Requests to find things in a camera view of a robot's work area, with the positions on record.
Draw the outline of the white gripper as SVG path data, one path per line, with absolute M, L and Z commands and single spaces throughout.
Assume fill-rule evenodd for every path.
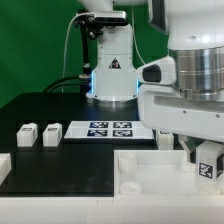
M 188 101 L 170 86 L 143 84 L 138 110 L 145 127 L 180 134 L 178 141 L 193 164 L 203 139 L 224 142 L 224 102 Z

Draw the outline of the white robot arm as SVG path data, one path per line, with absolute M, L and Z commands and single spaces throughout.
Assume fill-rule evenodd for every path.
M 168 54 L 136 70 L 139 118 L 190 138 L 196 151 L 224 149 L 224 0 L 79 0 L 97 19 L 121 19 L 114 6 L 148 6 L 149 23 L 168 35 Z

